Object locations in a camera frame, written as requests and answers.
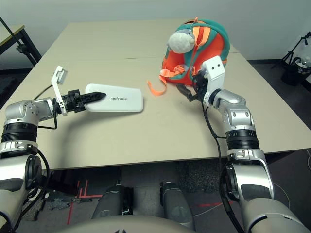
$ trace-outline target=backpack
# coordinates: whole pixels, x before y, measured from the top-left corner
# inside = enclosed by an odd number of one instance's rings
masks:
[[[229,37],[225,29],[211,20],[189,20],[177,28],[190,30],[195,37],[195,45],[192,50],[185,53],[175,53],[169,47],[162,62],[160,80],[164,83],[163,91],[153,90],[151,83],[147,84],[151,93],[155,96],[162,95],[167,88],[167,81],[192,85],[193,76],[196,75],[204,61],[219,55],[224,66],[230,50]]]

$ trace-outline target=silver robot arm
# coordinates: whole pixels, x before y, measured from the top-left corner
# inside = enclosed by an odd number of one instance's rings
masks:
[[[57,84],[62,84],[66,71],[57,67],[52,77],[56,98],[24,100],[9,105],[0,143],[0,232],[18,226],[22,206],[30,192],[41,186],[42,157],[36,143],[37,129],[56,129],[57,114],[85,110],[84,104],[101,100],[105,93],[80,95],[79,90],[60,95]],[[55,127],[42,127],[39,122],[54,118]]]
[[[216,56],[205,61],[194,77],[195,95],[184,86],[177,88],[189,101],[198,99],[206,108],[217,109],[222,116],[228,163],[221,172],[219,188],[232,223],[238,232],[309,233],[285,205],[274,199],[273,183],[264,152],[259,148],[252,114],[243,97],[222,89],[224,79],[224,66]],[[240,204],[244,228],[230,213],[228,199]]]

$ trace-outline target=beige table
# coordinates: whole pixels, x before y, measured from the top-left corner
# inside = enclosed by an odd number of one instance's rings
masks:
[[[24,29],[24,25],[14,25],[10,26],[11,31],[14,35],[18,34],[21,30]],[[11,34],[6,30],[5,27],[0,27],[0,46],[4,45],[7,41],[12,38]]]
[[[52,169],[218,156],[200,103],[189,103],[172,84],[166,94],[155,97],[146,84],[149,79],[154,88],[162,88],[158,73],[165,44],[181,22],[72,23],[66,27],[5,107],[33,99],[50,84],[56,66],[63,66],[69,72],[61,93],[74,89],[84,93],[88,83],[140,88],[144,110],[135,114],[69,113],[58,117],[57,130],[38,129],[37,142]],[[226,66],[225,88],[246,98],[265,152],[311,146],[311,131],[233,47]],[[54,93],[50,89],[42,97],[54,97]],[[0,123],[4,122],[4,108],[0,119]],[[210,121],[223,135],[217,111],[210,111]],[[49,120],[40,125],[53,123]],[[221,140],[225,156],[226,143]]]

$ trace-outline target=stuffed animal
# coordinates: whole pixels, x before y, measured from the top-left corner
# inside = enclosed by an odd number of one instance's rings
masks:
[[[195,36],[188,29],[178,30],[171,35],[167,45],[174,53],[186,53],[193,49]]]

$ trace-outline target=table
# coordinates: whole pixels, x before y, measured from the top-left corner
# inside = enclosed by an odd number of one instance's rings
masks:
[[[58,117],[58,129],[38,129],[37,142],[51,169],[97,167],[158,161],[215,158],[217,146],[203,118],[200,103],[189,103],[173,84],[160,97],[146,84],[158,80],[166,42],[183,19],[71,23],[18,87],[5,107],[33,99],[50,85],[56,66],[68,70],[60,86],[66,94],[88,83],[140,88],[141,113],[69,113]],[[311,131],[231,47],[225,88],[246,98],[259,145],[266,153],[308,148]],[[48,90],[42,97],[54,97]],[[4,122],[4,109],[0,123]],[[224,135],[220,114],[209,111],[211,124]],[[52,126],[53,121],[40,125]],[[221,139],[225,156],[226,143]]]
[[[0,27],[0,55],[14,45],[17,40],[21,40],[27,47],[26,52],[23,52],[28,59],[35,65],[41,59],[41,54],[33,44],[32,40],[25,31],[24,25],[9,26],[15,37],[12,37],[7,29],[3,26]]]

